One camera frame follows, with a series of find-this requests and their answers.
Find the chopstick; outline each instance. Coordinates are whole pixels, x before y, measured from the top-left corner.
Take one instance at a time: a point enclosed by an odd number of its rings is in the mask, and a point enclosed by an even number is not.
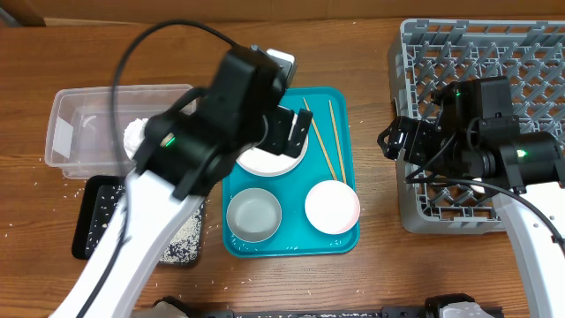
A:
[[[306,99],[302,97],[302,100],[304,101],[306,110],[310,111],[310,107],[308,107],[308,102],[306,102]],[[332,177],[334,178],[334,180],[337,181],[337,177],[335,176],[334,166],[332,166],[332,163],[329,161],[328,152],[326,151],[326,147],[324,147],[324,141],[322,141],[321,139],[320,132],[318,131],[318,126],[316,125],[314,118],[312,118],[312,126],[314,127],[314,131],[316,132],[316,136],[318,136],[318,141],[320,142],[321,151],[324,153],[324,156],[326,157],[326,163],[328,163],[329,171],[332,173]]]
[[[332,124],[334,126],[335,145],[337,146],[337,155],[339,156],[339,166],[342,169],[343,182],[346,184],[347,179],[345,178],[345,168],[343,167],[342,148],[339,145],[339,135],[337,134],[337,127],[335,126],[334,108],[332,107],[331,100],[329,101],[329,113],[332,116]]]

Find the gray plastic crate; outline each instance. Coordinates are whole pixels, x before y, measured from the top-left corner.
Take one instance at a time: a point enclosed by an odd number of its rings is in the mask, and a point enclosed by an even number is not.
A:
[[[430,94],[453,80],[508,76],[522,133],[547,131],[565,145],[565,22],[407,19],[388,52],[397,115],[433,122]],[[468,186],[403,181],[416,166],[396,164],[403,226],[416,233],[504,231],[492,202]]]

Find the teal tray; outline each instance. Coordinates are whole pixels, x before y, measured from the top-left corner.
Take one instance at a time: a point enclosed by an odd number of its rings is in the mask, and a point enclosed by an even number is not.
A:
[[[314,114],[314,120],[339,180],[342,173],[335,146],[334,129],[329,114],[328,100],[332,101],[335,124],[342,145],[343,166],[347,184],[355,190],[355,173],[351,155],[350,129],[347,121],[345,98],[332,87],[305,87],[288,89],[280,105],[298,113],[304,108],[305,97]],[[359,223],[340,235],[328,235],[316,230],[305,214],[306,195],[321,181],[332,179],[328,164],[321,151],[313,128],[308,132],[308,149],[302,162],[292,171],[279,177],[258,177],[238,164],[222,182],[223,244],[230,253],[240,258],[341,254],[349,252],[361,235]],[[239,192],[258,187],[271,192],[281,203],[282,221],[270,239],[260,243],[246,243],[236,238],[226,222],[226,211],[231,199]]]

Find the robotic arm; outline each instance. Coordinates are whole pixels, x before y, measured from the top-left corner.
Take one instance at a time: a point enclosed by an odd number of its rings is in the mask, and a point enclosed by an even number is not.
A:
[[[295,68],[288,54],[234,45],[208,89],[194,88],[149,119],[134,156],[136,168],[125,180],[128,197],[121,199],[78,282],[52,317],[128,317],[166,245],[243,151],[258,147],[274,155],[300,154],[313,114],[301,110],[295,122],[292,110],[278,106]],[[180,112],[197,97],[194,113]],[[130,212],[125,243],[112,260],[124,208]]]
[[[401,159],[421,166],[406,178],[410,184],[476,185],[472,179],[482,178],[514,248],[531,317],[565,317],[565,159],[559,142],[549,132],[520,133],[506,77],[452,82],[434,92],[433,102],[441,106],[435,123],[400,116],[380,134],[384,156],[396,160],[403,152]],[[423,170],[432,175],[415,178]]]

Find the clear plastic bin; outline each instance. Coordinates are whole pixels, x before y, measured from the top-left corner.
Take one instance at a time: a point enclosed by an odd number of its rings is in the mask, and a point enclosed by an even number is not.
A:
[[[120,142],[129,123],[165,111],[191,88],[187,84],[120,87],[117,92]],[[195,107],[192,102],[185,107],[186,112],[194,111]],[[116,175],[117,161],[109,125],[109,87],[59,91],[49,117],[45,163],[61,168],[67,178]],[[133,167],[131,161],[126,163]]]

